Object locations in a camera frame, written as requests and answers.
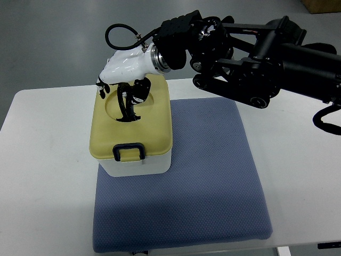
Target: black object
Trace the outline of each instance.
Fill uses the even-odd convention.
[[[148,251],[137,251],[137,252],[132,252],[132,255],[134,256],[135,254],[138,254],[138,253],[148,255]]]
[[[332,248],[341,248],[341,242],[318,244],[318,249],[332,249]]]
[[[332,133],[335,135],[341,135],[341,127],[340,126],[337,126],[335,124],[324,123],[321,119],[323,116],[330,114],[330,113],[333,113],[333,112],[336,112],[340,109],[341,109],[341,106],[331,105],[327,108],[324,108],[323,110],[320,110],[313,117],[314,125],[320,129],[324,130],[325,132],[329,132],[329,133]]]
[[[117,87],[117,99],[123,117],[116,120],[120,122],[132,122],[141,119],[140,116],[135,115],[134,105],[146,101],[150,87],[150,80],[146,77],[143,80],[135,80],[133,86],[130,86],[128,83],[119,83]]]
[[[142,143],[136,142],[136,143],[124,143],[124,144],[117,144],[112,148],[113,157],[116,161],[121,161],[121,155],[120,150],[121,149],[133,149],[137,148],[140,151],[140,159],[145,159],[145,149],[144,145]]]

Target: white container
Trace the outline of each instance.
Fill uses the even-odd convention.
[[[122,117],[117,86],[111,86],[104,100],[96,96],[90,153],[110,176],[164,173],[171,165],[173,134],[168,85],[161,75],[147,78],[151,81],[149,96],[134,107],[140,120],[116,120]]]

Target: gray foam pad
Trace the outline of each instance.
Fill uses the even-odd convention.
[[[234,101],[171,101],[172,165],[114,178],[99,166],[95,252],[267,239],[272,227]]]

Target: robotic hand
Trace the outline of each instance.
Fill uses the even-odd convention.
[[[112,45],[109,33],[116,27],[132,31],[138,42],[128,47]],[[231,34],[254,35],[256,43]],[[187,50],[192,57],[191,67],[199,73],[193,78],[196,87],[256,108],[266,108],[280,89],[332,102],[314,116],[313,122],[327,132],[341,135],[341,127],[321,120],[341,109],[341,56],[329,44],[302,46],[305,34],[306,30],[287,16],[266,25],[246,25],[235,24],[231,16],[203,19],[199,11],[166,20],[143,38],[133,28],[115,24],[107,29],[105,40],[117,52],[99,75],[98,90],[104,98],[108,84],[118,84],[118,91],[126,96],[126,106],[119,102],[123,120],[137,120],[132,106],[148,96],[150,83],[145,75],[183,68]],[[145,41],[150,37],[153,43],[147,45]],[[247,52],[248,57],[233,60],[234,48]],[[126,83],[133,80],[130,90]]]

